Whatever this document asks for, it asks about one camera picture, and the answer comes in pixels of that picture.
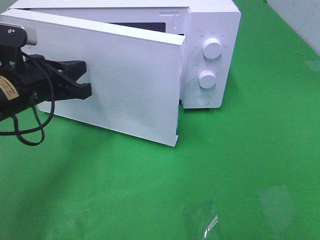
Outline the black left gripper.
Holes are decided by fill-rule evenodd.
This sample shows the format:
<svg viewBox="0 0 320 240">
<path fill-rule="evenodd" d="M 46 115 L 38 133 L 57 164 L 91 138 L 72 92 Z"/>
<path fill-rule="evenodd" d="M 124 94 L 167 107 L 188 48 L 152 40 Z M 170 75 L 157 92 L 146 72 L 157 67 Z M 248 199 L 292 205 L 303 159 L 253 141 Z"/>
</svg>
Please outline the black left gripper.
<svg viewBox="0 0 320 240">
<path fill-rule="evenodd" d="M 92 95 L 90 83 L 76 81 L 87 72 L 82 60 L 52 61 L 42 55 L 0 55 L 0 119 L 6 120 L 20 112 L 48 101 L 50 115 L 55 111 L 55 101 L 80 99 Z M 62 84 L 65 75 L 74 84 Z"/>
</svg>

